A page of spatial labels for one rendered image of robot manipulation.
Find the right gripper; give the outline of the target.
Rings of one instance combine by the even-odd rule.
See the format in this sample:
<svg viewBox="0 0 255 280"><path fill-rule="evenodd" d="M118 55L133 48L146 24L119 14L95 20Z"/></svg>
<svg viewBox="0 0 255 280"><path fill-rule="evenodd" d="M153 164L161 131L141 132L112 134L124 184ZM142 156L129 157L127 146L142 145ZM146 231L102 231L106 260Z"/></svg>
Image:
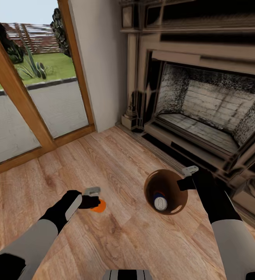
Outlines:
<svg viewBox="0 0 255 280"><path fill-rule="evenodd" d="M193 190L195 189L190 185L190 182L189 182L190 177L192 177L192 176L188 176L185 179L177 181L177 184L178 184L179 189L181 191L185 191L185 190L188 190L188 189L193 189Z"/></svg>

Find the trash can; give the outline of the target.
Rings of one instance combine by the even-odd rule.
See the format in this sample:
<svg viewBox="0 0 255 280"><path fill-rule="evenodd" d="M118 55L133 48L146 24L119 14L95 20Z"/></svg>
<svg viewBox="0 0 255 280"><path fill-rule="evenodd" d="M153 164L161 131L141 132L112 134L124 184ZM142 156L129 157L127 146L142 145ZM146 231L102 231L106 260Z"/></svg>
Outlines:
<svg viewBox="0 0 255 280"><path fill-rule="evenodd" d="M169 169L158 169L148 175L144 183L144 196L148 205L157 213L171 216L180 213L186 206L188 201L188 190L181 191L177 184L182 178L174 171ZM153 205L153 195L156 190L164 193L167 200L165 210L157 210ZM179 206L181 208L175 211Z"/></svg>

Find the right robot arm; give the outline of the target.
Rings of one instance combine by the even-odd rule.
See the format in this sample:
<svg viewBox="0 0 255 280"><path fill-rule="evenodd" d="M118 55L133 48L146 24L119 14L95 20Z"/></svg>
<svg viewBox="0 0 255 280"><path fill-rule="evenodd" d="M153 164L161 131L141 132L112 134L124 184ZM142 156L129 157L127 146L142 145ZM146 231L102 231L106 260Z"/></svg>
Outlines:
<svg viewBox="0 0 255 280"><path fill-rule="evenodd" d="M182 168L181 191L196 189L208 213L227 280L255 280L255 239L227 195L219 191L210 171Z"/></svg>

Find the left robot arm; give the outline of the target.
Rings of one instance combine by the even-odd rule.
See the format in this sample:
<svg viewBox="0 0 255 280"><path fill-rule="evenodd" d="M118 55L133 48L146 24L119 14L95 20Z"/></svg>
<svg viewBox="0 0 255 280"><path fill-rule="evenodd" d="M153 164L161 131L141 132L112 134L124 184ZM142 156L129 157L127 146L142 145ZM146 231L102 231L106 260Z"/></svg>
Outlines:
<svg viewBox="0 0 255 280"><path fill-rule="evenodd" d="M0 280L31 280L48 250L78 208L98 207L101 188L86 188L84 195L69 190L24 234L0 251Z"/></svg>

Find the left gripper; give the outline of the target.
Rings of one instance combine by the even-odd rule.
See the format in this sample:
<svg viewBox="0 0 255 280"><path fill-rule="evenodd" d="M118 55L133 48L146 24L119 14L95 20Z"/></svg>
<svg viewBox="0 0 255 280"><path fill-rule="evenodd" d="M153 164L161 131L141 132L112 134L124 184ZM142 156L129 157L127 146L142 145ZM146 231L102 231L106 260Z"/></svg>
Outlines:
<svg viewBox="0 0 255 280"><path fill-rule="evenodd" d="M89 209L91 207L98 207L98 205L100 204L98 196L86 196L86 197L87 197L87 203L83 209Z"/></svg>

